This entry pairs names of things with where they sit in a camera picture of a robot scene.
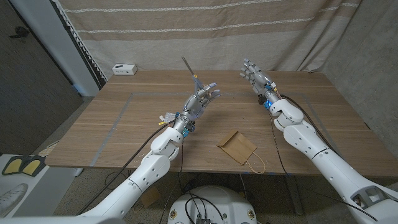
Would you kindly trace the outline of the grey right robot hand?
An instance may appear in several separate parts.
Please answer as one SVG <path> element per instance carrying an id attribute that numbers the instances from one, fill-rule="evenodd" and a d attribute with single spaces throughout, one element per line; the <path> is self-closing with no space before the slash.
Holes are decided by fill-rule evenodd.
<path id="1" fill-rule="evenodd" d="M 241 70 L 243 72 L 240 75 L 252 85 L 260 105 L 269 110 L 276 101 L 281 99 L 276 84 L 267 73 L 262 73 L 262 70 L 256 64 L 245 58 L 244 67 Z"/>

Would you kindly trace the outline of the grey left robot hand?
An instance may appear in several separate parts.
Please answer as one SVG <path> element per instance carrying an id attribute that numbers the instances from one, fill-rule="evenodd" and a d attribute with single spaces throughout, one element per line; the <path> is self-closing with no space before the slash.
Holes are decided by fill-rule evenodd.
<path id="1" fill-rule="evenodd" d="M 203 113 L 205 108 L 218 96 L 220 90 L 211 89 L 216 86 L 216 83 L 200 86 L 195 85 L 194 93 L 186 100 L 182 112 L 177 116 L 173 128 L 186 137 L 189 132 L 195 128 L 195 120 L 198 119 Z"/>

